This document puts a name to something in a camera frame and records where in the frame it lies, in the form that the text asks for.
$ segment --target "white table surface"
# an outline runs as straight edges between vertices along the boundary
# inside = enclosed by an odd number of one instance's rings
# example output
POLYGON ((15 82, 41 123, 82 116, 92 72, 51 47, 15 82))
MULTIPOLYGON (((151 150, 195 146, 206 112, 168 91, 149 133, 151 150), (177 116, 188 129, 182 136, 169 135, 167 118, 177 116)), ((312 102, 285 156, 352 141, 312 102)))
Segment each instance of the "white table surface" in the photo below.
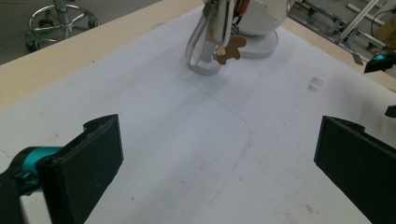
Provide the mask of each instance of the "white table surface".
MULTIPOLYGON (((395 94, 283 28, 271 57, 196 75, 183 53, 200 13, 1 109, 0 170, 119 114, 124 162, 87 223, 369 223, 315 165, 318 131, 349 119, 396 146, 395 94)), ((50 223, 41 193, 23 201, 50 223)))

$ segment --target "stool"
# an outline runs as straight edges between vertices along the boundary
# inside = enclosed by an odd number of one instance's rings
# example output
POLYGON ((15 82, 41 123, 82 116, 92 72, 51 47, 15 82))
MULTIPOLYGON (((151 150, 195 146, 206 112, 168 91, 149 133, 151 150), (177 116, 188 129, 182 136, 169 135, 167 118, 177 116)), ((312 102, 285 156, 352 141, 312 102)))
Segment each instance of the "stool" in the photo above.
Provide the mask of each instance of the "stool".
POLYGON ((52 1, 53 6, 39 9, 29 19, 25 42, 30 52, 39 50, 41 43, 56 43, 99 25, 99 21, 90 11, 66 5, 64 0, 52 1))

